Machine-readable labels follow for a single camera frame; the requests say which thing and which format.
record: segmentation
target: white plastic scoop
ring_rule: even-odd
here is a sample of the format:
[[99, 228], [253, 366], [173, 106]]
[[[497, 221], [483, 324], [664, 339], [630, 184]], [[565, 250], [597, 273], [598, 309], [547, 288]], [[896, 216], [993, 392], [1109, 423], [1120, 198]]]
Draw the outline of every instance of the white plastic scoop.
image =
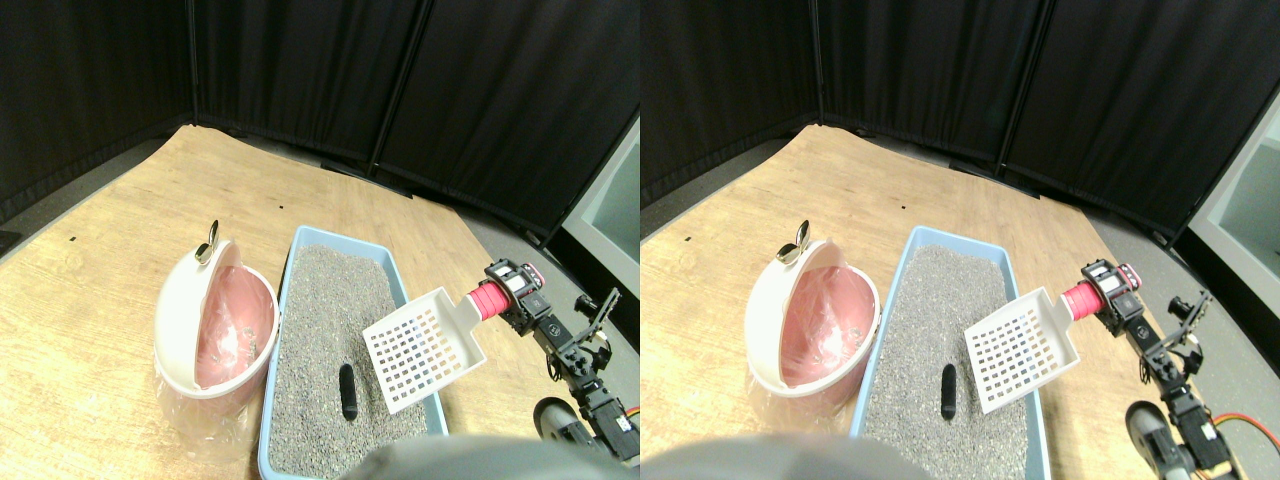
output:
[[[536, 274], [531, 266], [530, 271]], [[536, 275], [541, 287], [541, 274]], [[440, 287], [362, 330], [383, 401], [392, 415], [484, 364], [486, 357], [475, 339], [475, 328], [509, 305], [511, 298], [493, 282], [471, 291], [458, 305]]]
[[[1133, 273], [1133, 268], [1125, 264], [1123, 270], [1132, 278], [1114, 276], [1108, 280], [1124, 279], [1132, 289], [1138, 289], [1142, 279]], [[982, 412], [989, 413], [1012, 403], [1079, 364], [1080, 355], [1066, 332], [1075, 320], [1093, 315], [1101, 307], [1100, 293], [1088, 283], [1066, 291], [1059, 296], [1057, 303], [1041, 287], [965, 329], [969, 366]]]

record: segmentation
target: pink plastic bag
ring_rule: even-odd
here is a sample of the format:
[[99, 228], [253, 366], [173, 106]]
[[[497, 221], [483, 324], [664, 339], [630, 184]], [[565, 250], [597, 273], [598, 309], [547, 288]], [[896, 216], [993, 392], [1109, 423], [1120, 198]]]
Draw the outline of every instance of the pink plastic bag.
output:
[[[780, 372], [791, 387], [817, 381], [849, 362], [873, 329], [876, 294], [851, 268], [827, 266], [796, 280], [782, 326]], [[772, 394], [749, 376], [756, 413], [776, 430], [836, 433], [849, 399], [861, 385], [864, 357], [847, 375], [812, 396]]]

